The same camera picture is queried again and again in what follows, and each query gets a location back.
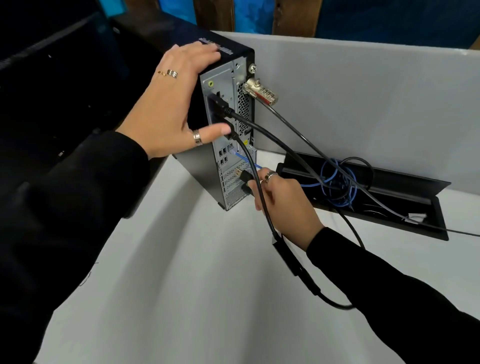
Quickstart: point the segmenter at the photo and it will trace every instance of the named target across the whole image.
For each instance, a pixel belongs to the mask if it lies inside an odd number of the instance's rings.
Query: sticker
[[[232,50],[229,50],[228,48],[222,47],[221,45],[219,45],[215,42],[212,42],[211,40],[208,40],[206,38],[198,38],[198,40],[200,40],[201,42],[204,42],[206,44],[216,44],[218,46],[218,49],[221,50],[222,52],[224,52],[226,54],[229,54],[230,56],[233,54]]]

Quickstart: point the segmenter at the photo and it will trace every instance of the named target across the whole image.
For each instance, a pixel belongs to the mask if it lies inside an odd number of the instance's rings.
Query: left hand
[[[198,74],[220,59],[215,44],[201,42],[168,50],[150,85],[125,118],[117,132],[136,141],[149,158],[164,157],[196,146],[187,114]],[[178,73],[177,78],[160,72]],[[199,130],[204,144],[230,133],[227,124],[218,123]]]

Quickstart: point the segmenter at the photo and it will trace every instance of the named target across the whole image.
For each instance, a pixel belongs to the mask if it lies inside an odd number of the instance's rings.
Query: fingernail
[[[230,134],[232,132],[232,130],[230,129],[230,126],[228,124],[222,124],[222,129],[220,129],[221,132],[222,132],[222,135],[227,135],[227,134]]]

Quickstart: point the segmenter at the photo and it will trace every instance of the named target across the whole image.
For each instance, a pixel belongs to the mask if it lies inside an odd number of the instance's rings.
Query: ring
[[[200,137],[200,133],[198,132],[198,130],[193,131],[193,139],[195,141],[195,144],[197,144],[197,146],[203,145],[202,139]]]
[[[275,175],[278,176],[278,173],[275,172],[275,171],[273,171],[273,170],[271,170],[270,172],[268,172],[268,173],[265,175],[264,181],[268,183],[268,180],[269,180],[270,178],[272,178],[272,176],[275,176]]]
[[[167,75],[172,76],[173,78],[177,78],[177,76],[178,76],[179,74],[178,74],[177,72],[175,72],[175,71],[168,70],[168,71],[167,71]]]

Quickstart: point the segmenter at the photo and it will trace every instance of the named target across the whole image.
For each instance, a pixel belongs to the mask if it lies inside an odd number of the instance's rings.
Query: black sleeve
[[[31,364],[53,311],[78,287],[149,179],[130,138],[89,138],[48,175],[0,202],[0,352]]]
[[[457,310],[428,284],[329,228],[317,234],[307,256],[406,363],[478,360],[473,358],[479,355],[480,321]]]

